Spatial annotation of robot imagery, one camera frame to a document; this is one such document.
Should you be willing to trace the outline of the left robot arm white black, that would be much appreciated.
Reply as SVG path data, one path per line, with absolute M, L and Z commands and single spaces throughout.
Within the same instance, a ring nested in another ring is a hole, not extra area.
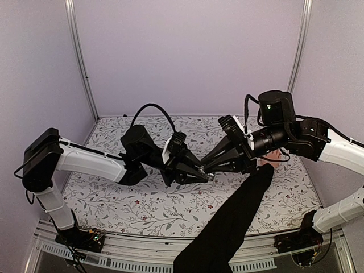
M 185 139 L 184 133 L 175 131 L 160 148 L 144 126 L 133 125 L 121 137 L 125 152 L 115 156 L 73 143 L 62 138 L 58 129 L 48 128 L 25 150 L 23 163 L 14 176 L 40 201 L 63 238 L 79 247 L 85 241 L 84 234 L 52 182 L 54 172 L 79 172 L 132 186 L 147 176 L 144 166 L 148 165 L 160 171 L 166 186 L 211 180 L 214 176 L 204 171 Z

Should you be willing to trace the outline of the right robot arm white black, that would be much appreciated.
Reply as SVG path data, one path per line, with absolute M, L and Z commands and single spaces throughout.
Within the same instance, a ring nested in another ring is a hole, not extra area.
M 252 173 L 257 159 L 283 148 L 363 174 L 363 144 L 327 121 L 296 115 L 291 93 L 269 90 L 257 99 L 247 95 L 244 111 L 244 123 L 231 115 L 218 119 L 226 135 L 203 157 L 204 172 Z

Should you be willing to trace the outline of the black sleeved forearm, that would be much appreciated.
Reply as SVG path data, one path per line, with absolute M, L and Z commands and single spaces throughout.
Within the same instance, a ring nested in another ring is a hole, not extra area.
M 175 258 L 173 272 L 232 272 L 229 262 L 244 242 L 274 170 L 264 164 L 242 183 Z

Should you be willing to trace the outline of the person's bare hand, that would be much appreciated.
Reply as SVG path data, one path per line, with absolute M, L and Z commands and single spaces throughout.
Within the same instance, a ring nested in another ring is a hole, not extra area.
M 257 161 L 257 165 L 260 167 L 265 164 L 270 164 L 271 166 L 273 166 L 276 169 L 280 164 L 281 156 L 282 156 L 282 154 L 281 154 L 280 150 L 272 151 L 272 152 L 260 157 L 259 160 Z

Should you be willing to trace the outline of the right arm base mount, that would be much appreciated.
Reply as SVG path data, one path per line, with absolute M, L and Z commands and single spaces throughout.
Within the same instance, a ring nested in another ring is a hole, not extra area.
M 313 210 L 304 215 L 298 231 L 274 237 L 274 247 L 277 248 L 279 254 L 313 246 L 321 248 L 324 241 L 323 237 L 321 233 L 313 228 L 313 216 L 315 213 L 316 210 Z M 318 254 L 318 250 L 310 249 L 306 252 L 294 254 L 292 259 L 296 265 L 306 267 L 314 264 Z

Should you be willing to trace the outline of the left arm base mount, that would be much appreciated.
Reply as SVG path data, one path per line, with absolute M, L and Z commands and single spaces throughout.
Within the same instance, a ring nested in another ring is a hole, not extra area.
M 56 242 L 70 248 L 100 253 L 104 245 L 105 233 L 96 227 L 91 227 L 88 230 L 81 230 L 73 210 L 71 210 L 71 213 L 74 225 L 65 230 L 60 230 L 57 227 Z

